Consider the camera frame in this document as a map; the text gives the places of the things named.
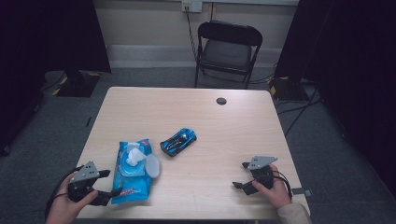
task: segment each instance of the wall outlet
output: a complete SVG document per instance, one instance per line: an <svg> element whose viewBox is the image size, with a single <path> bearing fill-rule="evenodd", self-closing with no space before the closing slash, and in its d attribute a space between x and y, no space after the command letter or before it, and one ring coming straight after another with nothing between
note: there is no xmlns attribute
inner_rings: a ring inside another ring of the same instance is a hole
<svg viewBox="0 0 396 224"><path fill-rule="evenodd" d="M181 11L202 12L202 1L181 1Z"/></svg>
<svg viewBox="0 0 396 224"><path fill-rule="evenodd" d="M186 7L191 12L191 1L181 1L181 11L186 11Z"/></svg>

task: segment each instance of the wooden table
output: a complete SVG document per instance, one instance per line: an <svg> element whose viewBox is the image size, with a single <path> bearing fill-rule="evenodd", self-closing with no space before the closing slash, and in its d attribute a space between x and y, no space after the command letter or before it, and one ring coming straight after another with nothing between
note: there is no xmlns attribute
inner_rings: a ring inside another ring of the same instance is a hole
<svg viewBox="0 0 396 224"><path fill-rule="evenodd" d="M226 105L218 105L223 97ZM160 142L181 128L197 141L174 158ZM275 165L300 188L288 145L267 91L113 87L109 89L78 165L94 161L111 170L93 187L111 191L120 141L148 138L161 163L148 200L86 206L78 218L267 219L275 208L260 193L245 195L233 181L251 180L241 163L253 156L276 156ZM304 195L294 202L308 209Z"/></svg>

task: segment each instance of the wall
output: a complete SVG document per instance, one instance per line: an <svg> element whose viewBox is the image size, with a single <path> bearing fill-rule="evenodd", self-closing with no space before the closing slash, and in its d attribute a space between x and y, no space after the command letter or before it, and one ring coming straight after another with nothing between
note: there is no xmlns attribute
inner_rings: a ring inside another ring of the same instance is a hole
<svg viewBox="0 0 396 224"><path fill-rule="evenodd" d="M105 43L110 46L107 54L112 67L194 66L189 24L180 1L93 2ZM191 31L197 43L198 26L211 18L251 25L263 35L256 66L272 67L278 61L295 9L296 6L203 3L202 13L190 13Z"/></svg>
<svg viewBox="0 0 396 224"><path fill-rule="evenodd" d="M94 0L105 42L108 45L189 46L189 25L180 2ZM211 3L202 13L191 13L196 36L200 23L210 20ZM281 49L295 6L238 5L215 3L213 18L244 23L259 29L263 47Z"/></svg>

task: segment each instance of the sleeve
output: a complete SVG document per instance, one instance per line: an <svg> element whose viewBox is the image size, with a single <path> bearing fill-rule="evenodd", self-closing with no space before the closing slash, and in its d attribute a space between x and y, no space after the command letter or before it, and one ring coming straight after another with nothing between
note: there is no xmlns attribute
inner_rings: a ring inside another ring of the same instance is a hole
<svg viewBox="0 0 396 224"><path fill-rule="evenodd" d="M311 217L300 203L291 203L277 209L282 224L312 224Z"/></svg>

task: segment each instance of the baseboard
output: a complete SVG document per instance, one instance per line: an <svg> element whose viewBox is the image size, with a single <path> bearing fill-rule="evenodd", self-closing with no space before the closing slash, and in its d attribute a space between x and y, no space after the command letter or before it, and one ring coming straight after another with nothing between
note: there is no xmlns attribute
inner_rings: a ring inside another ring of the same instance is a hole
<svg viewBox="0 0 396 224"><path fill-rule="evenodd" d="M195 59L188 46L108 45L111 67L194 67ZM256 67L273 67L282 49L261 49Z"/></svg>

